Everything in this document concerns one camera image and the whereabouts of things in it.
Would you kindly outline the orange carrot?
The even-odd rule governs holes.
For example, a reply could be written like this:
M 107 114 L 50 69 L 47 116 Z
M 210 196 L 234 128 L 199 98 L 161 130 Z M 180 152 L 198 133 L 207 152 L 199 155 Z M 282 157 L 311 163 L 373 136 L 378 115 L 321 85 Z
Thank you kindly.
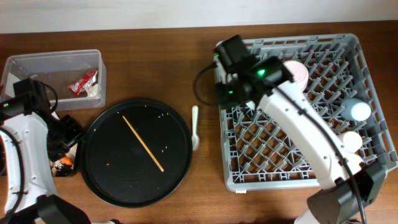
M 66 164 L 68 166 L 72 166 L 73 165 L 73 161 L 69 157 L 61 158 L 60 162 L 63 163 L 63 164 Z

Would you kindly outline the white plastic fork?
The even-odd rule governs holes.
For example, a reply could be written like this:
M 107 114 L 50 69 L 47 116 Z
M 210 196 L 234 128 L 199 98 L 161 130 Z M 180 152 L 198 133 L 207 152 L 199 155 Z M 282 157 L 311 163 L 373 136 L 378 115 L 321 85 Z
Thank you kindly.
M 196 151 L 200 145 L 200 137 L 198 136 L 197 133 L 198 112 L 199 112 L 198 106 L 197 105 L 192 106 L 192 146 L 194 151 Z

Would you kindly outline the white tissue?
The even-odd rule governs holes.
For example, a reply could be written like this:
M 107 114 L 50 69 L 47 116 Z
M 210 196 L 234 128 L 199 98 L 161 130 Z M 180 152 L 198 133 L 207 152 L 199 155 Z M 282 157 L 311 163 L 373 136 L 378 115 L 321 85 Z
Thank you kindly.
M 98 84 L 94 84 L 92 86 L 87 86 L 85 88 L 85 91 L 87 93 L 87 97 L 94 97 L 98 94 Z

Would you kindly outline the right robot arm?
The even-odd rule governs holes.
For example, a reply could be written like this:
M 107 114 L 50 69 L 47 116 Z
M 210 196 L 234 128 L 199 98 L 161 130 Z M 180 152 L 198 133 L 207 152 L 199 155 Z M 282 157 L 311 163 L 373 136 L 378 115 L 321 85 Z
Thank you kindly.
M 217 83 L 218 101 L 232 107 L 248 101 L 270 116 L 312 167 L 321 191 L 307 199 L 296 223 L 344 223 L 376 199 L 386 177 L 383 165 L 365 164 L 313 109 L 293 72 L 277 57 L 259 60 L 240 35 L 219 43 L 215 56 L 231 81 Z

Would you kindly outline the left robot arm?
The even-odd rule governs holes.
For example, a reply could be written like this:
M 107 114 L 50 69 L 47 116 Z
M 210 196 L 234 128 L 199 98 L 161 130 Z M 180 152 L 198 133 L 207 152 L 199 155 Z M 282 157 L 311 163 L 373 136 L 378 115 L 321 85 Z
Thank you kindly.
M 27 78 L 13 87 L 15 96 L 1 103 L 8 181 L 1 223 L 89 223 L 84 211 L 59 197 L 50 170 L 50 162 L 65 157 L 83 139 L 83 128 L 69 115 L 54 117 L 49 85 Z

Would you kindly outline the red snack wrapper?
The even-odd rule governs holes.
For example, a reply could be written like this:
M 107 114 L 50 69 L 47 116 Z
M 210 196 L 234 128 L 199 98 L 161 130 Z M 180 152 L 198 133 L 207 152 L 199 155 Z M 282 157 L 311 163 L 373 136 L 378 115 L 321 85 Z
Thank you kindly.
M 88 70 L 80 79 L 68 86 L 68 89 L 75 95 L 79 96 L 96 82 L 97 69 Z

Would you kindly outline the pink bowl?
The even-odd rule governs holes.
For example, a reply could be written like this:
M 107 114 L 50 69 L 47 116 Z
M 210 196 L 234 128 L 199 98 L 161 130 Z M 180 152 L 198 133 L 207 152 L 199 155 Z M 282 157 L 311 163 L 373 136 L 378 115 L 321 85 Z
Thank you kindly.
M 296 60 L 285 61 L 284 66 L 292 74 L 295 83 L 298 85 L 302 92 L 305 91 L 309 79 L 309 71 L 306 66 Z

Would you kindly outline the blue cup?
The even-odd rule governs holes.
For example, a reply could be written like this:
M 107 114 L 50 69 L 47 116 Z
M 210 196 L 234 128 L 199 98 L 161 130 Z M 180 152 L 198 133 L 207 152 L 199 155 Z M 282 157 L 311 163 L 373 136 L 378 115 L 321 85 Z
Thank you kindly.
M 356 98 L 349 98 L 342 101 L 341 103 L 344 110 L 341 112 L 341 116 L 350 121 L 364 121 L 367 120 L 371 115 L 371 107 Z

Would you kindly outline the small white cup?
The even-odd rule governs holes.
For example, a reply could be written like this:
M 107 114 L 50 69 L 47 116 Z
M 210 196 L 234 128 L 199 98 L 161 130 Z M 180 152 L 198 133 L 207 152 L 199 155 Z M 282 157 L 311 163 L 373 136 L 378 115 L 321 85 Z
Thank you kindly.
M 343 143 L 343 150 L 346 152 L 355 153 L 363 145 L 362 137 L 354 131 L 347 131 L 339 134 L 338 138 Z

